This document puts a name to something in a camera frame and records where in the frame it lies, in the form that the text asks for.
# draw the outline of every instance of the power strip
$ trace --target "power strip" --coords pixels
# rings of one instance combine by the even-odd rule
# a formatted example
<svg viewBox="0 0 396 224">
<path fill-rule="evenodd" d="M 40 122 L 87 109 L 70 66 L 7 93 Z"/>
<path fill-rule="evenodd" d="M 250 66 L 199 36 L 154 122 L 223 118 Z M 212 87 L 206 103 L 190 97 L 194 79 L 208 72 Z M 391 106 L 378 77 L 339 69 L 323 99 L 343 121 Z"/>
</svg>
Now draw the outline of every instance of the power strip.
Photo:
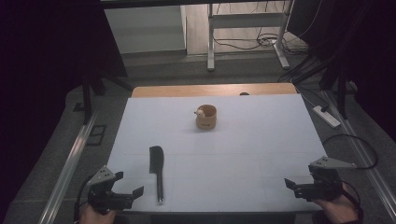
<svg viewBox="0 0 396 224">
<path fill-rule="evenodd" d="M 326 123 L 328 123 L 330 126 L 332 126 L 332 128 L 338 127 L 341 125 L 340 121 L 338 121 L 337 119 L 335 119 L 331 114 L 329 114 L 327 111 L 325 112 L 321 112 L 321 106 L 317 105 L 313 108 L 313 110 L 315 111 L 315 113 L 320 116 L 322 119 L 324 119 L 324 121 L 326 121 Z"/>
</svg>

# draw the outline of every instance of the knife handle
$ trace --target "knife handle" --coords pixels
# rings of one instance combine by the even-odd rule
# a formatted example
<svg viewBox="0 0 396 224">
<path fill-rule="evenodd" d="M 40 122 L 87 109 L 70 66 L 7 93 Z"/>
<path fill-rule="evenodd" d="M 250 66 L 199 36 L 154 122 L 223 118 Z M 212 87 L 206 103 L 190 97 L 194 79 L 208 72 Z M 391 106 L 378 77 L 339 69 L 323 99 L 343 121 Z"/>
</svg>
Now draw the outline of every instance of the knife handle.
<svg viewBox="0 0 396 224">
<path fill-rule="evenodd" d="M 157 174 L 157 197 L 158 203 L 163 203 L 163 172 Z"/>
</svg>

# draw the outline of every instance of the cleaver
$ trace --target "cleaver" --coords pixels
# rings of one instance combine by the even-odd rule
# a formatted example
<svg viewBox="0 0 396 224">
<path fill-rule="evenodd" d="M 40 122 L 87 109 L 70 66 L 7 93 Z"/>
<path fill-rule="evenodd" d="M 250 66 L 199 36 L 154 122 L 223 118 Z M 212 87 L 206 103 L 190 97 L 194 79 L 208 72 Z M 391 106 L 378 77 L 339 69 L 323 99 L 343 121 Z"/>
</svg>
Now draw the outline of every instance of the cleaver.
<svg viewBox="0 0 396 224">
<path fill-rule="evenodd" d="M 157 175 L 158 203 L 163 203 L 163 149 L 159 146 L 149 148 L 149 172 Z"/>
</svg>

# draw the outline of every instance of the white tabletop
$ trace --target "white tabletop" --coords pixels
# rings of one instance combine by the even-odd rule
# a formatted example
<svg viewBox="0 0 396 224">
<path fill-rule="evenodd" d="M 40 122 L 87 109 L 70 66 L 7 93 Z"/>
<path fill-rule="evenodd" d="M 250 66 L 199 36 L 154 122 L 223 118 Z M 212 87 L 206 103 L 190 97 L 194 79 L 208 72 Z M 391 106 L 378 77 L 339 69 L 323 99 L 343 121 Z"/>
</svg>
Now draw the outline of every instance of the white tabletop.
<svg viewBox="0 0 396 224">
<path fill-rule="evenodd" d="M 195 126 L 199 105 L 214 105 L 217 126 Z M 157 204 L 149 148 L 164 152 L 164 203 Z M 299 94 L 131 98 L 108 168 L 124 172 L 113 191 L 145 187 L 132 210 L 144 212 L 298 212 L 284 178 L 312 183 L 308 164 L 326 156 Z"/>
</svg>

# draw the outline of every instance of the human hand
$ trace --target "human hand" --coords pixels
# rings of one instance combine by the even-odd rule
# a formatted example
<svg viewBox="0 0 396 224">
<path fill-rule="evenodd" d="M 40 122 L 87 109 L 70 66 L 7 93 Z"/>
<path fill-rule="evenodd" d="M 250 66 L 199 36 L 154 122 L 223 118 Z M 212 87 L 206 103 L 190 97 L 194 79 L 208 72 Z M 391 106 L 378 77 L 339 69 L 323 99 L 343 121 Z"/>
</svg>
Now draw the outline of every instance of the human hand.
<svg viewBox="0 0 396 224">
<path fill-rule="evenodd" d="M 333 224 L 346 223 L 359 219 L 355 205 L 344 195 L 330 202 L 324 200 L 313 200 L 313 202 L 323 209 L 324 214 Z"/>
<path fill-rule="evenodd" d="M 106 215 L 96 212 L 93 207 L 87 203 L 79 219 L 80 224 L 113 224 L 117 212 L 110 210 Z"/>
</svg>

